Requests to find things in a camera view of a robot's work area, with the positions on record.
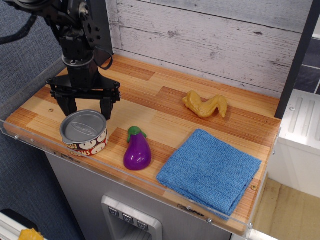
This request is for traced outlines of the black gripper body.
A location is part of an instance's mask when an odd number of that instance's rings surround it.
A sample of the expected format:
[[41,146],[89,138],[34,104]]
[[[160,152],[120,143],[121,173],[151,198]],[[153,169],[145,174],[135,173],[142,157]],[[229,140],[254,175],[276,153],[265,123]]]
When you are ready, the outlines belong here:
[[102,76],[92,56],[85,60],[62,57],[67,74],[47,80],[50,94],[58,102],[71,103],[75,99],[108,100],[115,103],[121,99],[120,83]]

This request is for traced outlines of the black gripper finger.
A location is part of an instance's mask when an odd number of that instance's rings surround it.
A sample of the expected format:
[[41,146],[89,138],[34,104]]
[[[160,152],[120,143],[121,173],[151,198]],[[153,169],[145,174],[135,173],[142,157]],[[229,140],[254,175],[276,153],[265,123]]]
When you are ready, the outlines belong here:
[[100,100],[100,110],[101,114],[105,117],[106,120],[111,119],[111,114],[113,110],[114,103],[110,98],[105,98]]
[[55,99],[66,117],[77,111],[77,104],[75,98],[56,96]]

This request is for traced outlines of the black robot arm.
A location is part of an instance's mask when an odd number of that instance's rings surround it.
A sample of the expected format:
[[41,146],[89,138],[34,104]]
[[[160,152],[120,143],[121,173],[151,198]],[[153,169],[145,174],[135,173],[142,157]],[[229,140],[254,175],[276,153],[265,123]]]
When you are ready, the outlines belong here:
[[2,45],[26,37],[37,17],[45,19],[62,48],[67,75],[49,78],[50,94],[66,116],[78,108],[76,99],[99,100],[102,115],[109,120],[113,106],[121,99],[121,84],[102,76],[100,69],[113,64],[109,28],[103,28],[108,16],[106,4],[93,7],[88,0],[8,0],[6,3],[31,16],[15,34],[2,37]]

